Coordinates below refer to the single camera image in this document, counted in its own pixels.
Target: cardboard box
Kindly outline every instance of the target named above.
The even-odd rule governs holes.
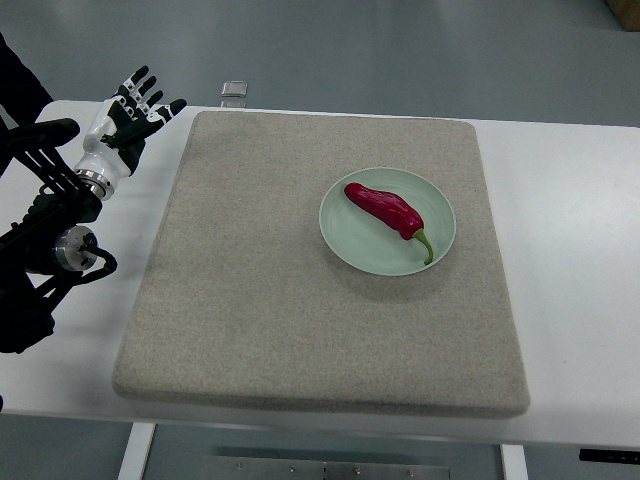
[[[622,28],[640,32],[640,0],[606,0]]]

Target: metal plate on floor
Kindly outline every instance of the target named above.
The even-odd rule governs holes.
[[[207,459],[202,479],[449,480],[449,469],[426,465],[212,456]]]

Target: white table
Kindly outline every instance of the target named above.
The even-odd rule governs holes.
[[[73,166],[98,103],[58,101],[40,119],[71,117],[60,148]],[[511,420],[264,412],[118,397],[111,373],[195,114],[187,107],[149,139],[90,225],[119,261],[54,312],[55,334],[0,355],[5,412],[426,436],[495,443],[640,448],[640,131],[626,127],[469,120],[478,134],[531,393]],[[0,228],[26,212],[39,180],[13,162],[0,180]]]

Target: green pepper stem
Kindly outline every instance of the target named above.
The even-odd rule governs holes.
[[[416,230],[416,232],[412,236],[416,240],[424,243],[424,246],[427,247],[427,250],[429,250],[429,258],[424,261],[425,265],[429,265],[431,262],[433,262],[433,248],[431,247],[429,240],[427,240],[427,236],[424,234],[424,230],[420,228],[419,230]]]

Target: beige mat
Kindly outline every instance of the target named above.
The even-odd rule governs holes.
[[[323,195],[366,167],[437,185],[458,232],[405,277],[342,262]],[[473,127],[203,112],[114,371],[126,397],[258,409],[510,417],[529,404]]]

